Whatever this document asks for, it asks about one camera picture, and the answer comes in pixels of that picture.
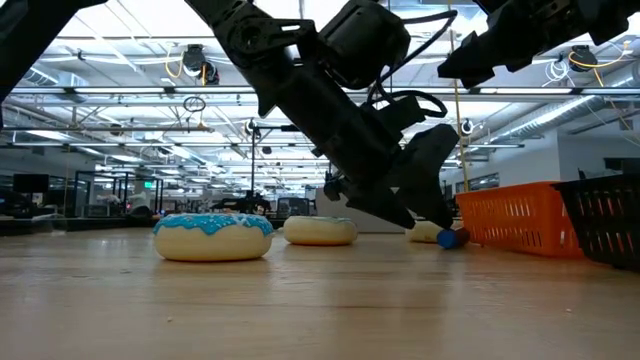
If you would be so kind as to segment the chocolate frosted toy donut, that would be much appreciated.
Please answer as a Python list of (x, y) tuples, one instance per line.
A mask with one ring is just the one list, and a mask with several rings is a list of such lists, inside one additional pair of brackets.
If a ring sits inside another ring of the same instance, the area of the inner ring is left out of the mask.
[(409, 242), (435, 244), (442, 231), (443, 228), (433, 222), (417, 221), (412, 229), (405, 230), (405, 239)]

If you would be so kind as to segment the black computer monitor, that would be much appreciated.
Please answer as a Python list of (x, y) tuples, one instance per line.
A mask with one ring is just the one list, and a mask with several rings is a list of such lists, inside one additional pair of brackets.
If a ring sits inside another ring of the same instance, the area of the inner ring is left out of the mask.
[(17, 193), (46, 193), (49, 190), (49, 174), (14, 174), (12, 189)]

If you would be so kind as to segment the blue frosted toy donut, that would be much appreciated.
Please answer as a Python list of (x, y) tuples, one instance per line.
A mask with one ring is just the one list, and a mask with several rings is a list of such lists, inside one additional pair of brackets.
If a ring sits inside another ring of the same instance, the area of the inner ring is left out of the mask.
[(264, 256), (275, 230), (263, 216), (241, 213), (169, 215), (155, 225), (153, 244), (167, 260), (218, 262)]

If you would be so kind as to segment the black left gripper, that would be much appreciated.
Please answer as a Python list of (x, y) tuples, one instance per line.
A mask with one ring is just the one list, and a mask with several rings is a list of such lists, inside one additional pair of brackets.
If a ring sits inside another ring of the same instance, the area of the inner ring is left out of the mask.
[(343, 172), (344, 178), (332, 188), (347, 196), (348, 207), (412, 229), (415, 220), (405, 205), (441, 228), (451, 227), (439, 174), (459, 141), (452, 126), (438, 124), (422, 131), (405, 147), (408, 162), (399, 189), (403, 205), (385, 183), (398, 144), (319, 66), (277, 62), (272, 70), (272, 105)]

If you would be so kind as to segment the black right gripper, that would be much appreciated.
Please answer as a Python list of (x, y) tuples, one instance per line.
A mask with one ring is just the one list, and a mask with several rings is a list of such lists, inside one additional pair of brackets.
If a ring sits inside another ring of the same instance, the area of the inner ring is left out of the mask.
[(593, 0), (496, 0), (492, 30), (472, 32), (438, 66), (440, 78), (470, 89), (495, 76), (493, 68), (520, 70), (534, 57), (587, 32)]

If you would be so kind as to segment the green frosted toy donut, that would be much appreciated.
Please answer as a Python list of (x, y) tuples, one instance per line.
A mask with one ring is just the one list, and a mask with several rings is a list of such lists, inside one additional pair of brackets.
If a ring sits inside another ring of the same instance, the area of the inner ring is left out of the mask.
[(352, 244), (359, 232), (348, 218), (292, 216), (284, 222), (283, 234), (294, 245), (342, 246)]

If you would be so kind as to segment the black plastic basket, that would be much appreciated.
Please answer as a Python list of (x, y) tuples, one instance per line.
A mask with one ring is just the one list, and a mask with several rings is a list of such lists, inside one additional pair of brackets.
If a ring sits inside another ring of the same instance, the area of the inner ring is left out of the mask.
[(640, 174), (561, 182), (553, 188), (588, 259), (640, 273)]

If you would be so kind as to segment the black mesh office chair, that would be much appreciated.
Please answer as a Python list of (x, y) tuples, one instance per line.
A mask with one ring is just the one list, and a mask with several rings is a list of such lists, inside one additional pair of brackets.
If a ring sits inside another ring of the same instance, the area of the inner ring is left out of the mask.
[(281, 197), (277, 200), (277, 216), (308, 216), (310, 214), (310, 200), (298, 197)]

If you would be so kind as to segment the blue marker pen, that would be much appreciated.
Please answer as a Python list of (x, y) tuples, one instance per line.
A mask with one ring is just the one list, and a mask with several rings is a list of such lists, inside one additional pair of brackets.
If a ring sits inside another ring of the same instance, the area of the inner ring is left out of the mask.
[(436, 236), (436, 241), (443, 249), (451, 250), (464, 247), (470, 240), (471, 234), (465, 228), (443, 229)]

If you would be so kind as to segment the orange plastic basket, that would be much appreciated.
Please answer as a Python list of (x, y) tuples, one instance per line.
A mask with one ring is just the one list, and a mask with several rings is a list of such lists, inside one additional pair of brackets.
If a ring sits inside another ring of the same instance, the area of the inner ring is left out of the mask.
[(460, 193), (456, 202), (475, 244), (551, 258), (583, 256), (552, 182)]

